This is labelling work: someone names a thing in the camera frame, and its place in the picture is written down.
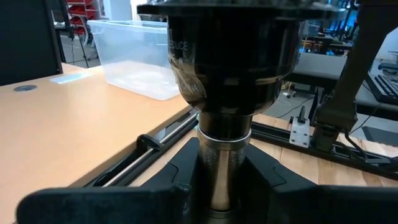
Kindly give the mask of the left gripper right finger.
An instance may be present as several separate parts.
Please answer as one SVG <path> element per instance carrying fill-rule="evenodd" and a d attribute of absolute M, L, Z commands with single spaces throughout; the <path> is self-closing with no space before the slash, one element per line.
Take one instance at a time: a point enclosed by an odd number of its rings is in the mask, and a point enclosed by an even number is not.
<path fill-rule="evenodd" d="M 317 185 L 249 145 L 247 223 L 397 223 L 397 188 Z"/>

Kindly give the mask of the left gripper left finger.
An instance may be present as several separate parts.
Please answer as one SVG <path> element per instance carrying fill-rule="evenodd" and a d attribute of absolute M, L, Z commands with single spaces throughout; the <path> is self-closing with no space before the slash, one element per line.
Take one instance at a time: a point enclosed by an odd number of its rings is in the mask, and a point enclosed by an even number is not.
<path fill-rule="evenodd" d="M 198 139 L 139 187 L 53 188 L 25 196 L 18 223 L 190 223 Z"/>

